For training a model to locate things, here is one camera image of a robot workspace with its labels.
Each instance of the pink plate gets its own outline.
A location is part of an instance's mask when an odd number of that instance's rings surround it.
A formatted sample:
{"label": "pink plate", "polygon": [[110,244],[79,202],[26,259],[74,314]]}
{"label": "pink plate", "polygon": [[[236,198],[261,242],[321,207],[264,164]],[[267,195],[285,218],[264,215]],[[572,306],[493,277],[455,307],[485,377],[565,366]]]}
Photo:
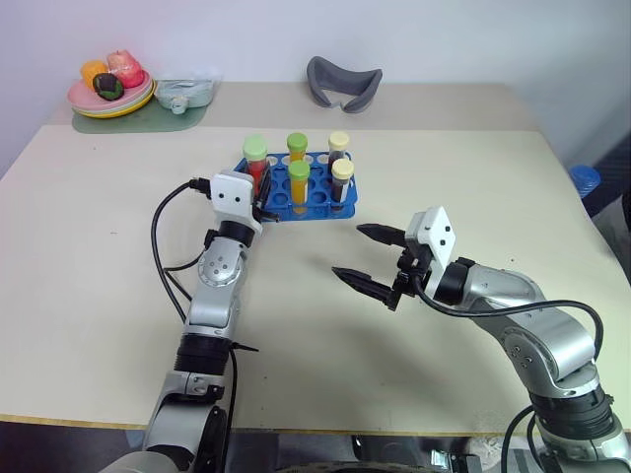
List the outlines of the pink plate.
{"label": "pink plate", "polygon": [[117,101],[106,101],[100,98],[95,91],[90,89],[83,81],[77,81],[68,91],[68,101],[75,108],[85,111],[107,111],[111,108],[118,108],[129,103],[133,103],[141,97],[147,89],[151,88],[151,76],[147,71],[143,71],[145,78],[139,86],[125,89],[123,96]]}

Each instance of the green mat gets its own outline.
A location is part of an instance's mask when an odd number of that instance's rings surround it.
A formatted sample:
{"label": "green mat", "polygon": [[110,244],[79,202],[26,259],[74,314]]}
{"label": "green mat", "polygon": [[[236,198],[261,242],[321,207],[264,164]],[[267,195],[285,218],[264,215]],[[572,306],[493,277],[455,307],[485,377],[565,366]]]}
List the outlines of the green mat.
{"label": "green mat", "polygon": [[79,133],[158,133],[180,131],[195,126],[206,113],[207,106],[189,108],[175,115],[163,108],[155,97],[142,108],[116,118],[90,118],[75,112],[72,126]]}

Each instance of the tabletop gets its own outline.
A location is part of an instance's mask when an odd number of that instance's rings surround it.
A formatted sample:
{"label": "tabletop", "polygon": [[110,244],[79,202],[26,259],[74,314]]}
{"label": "tabletop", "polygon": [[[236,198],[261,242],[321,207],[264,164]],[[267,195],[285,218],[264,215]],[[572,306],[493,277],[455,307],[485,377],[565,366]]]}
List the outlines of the tabletop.
{"label": "tabletop", "polygon": [[[251,88],[268,94],[252,95],[260,102],[244,114],[238,98]],[[407,109],[419,97],[430,98],[426,106]],[[252,248],[236,339],[260,352],[238,353],[234,426],[434,436],[506,429],[528,399],[494,339],[418,300],[391,312],[330,271],[352,267],[391,283],[396,249],[355,226],[405,228],[415,212],[443,205],[454,257],[523,272],[549,299],[599,311],[602,385],[631,427],[631,376],[620,368],[631,362],[631,290],[509,91],[384,87],[367,110],[373,118],[306,100],[299,85],[226,84],[202,123],[177,133],[79,134],[63,108],[41,127],[0,180],[0,420],[146,424],[181,330],[151,256],[156,206],[191,177],[233,167],[248,133],[282,152],[300,129],[310,151],[324,151],[327,134],[343,127],[356,215],[265,224]],[[163,215],[163,262],[192,259],[214,227],[212,206],[190,192]],[[193,271],[181,280],[194,288]],[[588,317],[572,314],[593,332]]]}

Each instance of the test tube rack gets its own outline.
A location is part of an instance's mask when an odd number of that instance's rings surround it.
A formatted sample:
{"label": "test tube rack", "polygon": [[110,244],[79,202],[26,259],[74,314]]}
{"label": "test tube rack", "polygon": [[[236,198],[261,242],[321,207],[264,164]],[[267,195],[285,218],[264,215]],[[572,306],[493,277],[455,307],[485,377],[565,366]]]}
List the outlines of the test tube rack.
{"label": "test tube rack", "polygon": [[[331,200],[331,173],[328,171],[328,152],[312,152],[305,154],[311,168],[308,181],[307,211],[298,214],[294,212],[290,192],[288,153],[272,153],[267,155],[269,172],[271,173],[271,188],[269,197],[263,210],[278,214],[280,222],[303,220],[350,219],[355,215],[357,202],[357,184],[355,176],[351,177],[348,193],[344,202]],[[242,159],[235,170],[245,172],[245,159]]]}

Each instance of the white wall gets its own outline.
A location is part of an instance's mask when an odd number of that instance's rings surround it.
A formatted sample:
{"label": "white wall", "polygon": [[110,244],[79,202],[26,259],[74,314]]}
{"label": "white wall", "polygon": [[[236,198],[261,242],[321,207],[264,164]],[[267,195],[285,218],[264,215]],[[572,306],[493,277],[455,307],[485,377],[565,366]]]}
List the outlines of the white wall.
{"label": "white wall", "polygon": [[594,136],[606,149],[629,128],[630,25],[628,0],[5,2],[0,175],[81,64],[122,47],[152,72],[214,66],[229,81],[301,80],[322,55],[388,82],[502,82],[565,163],[588,162]]}

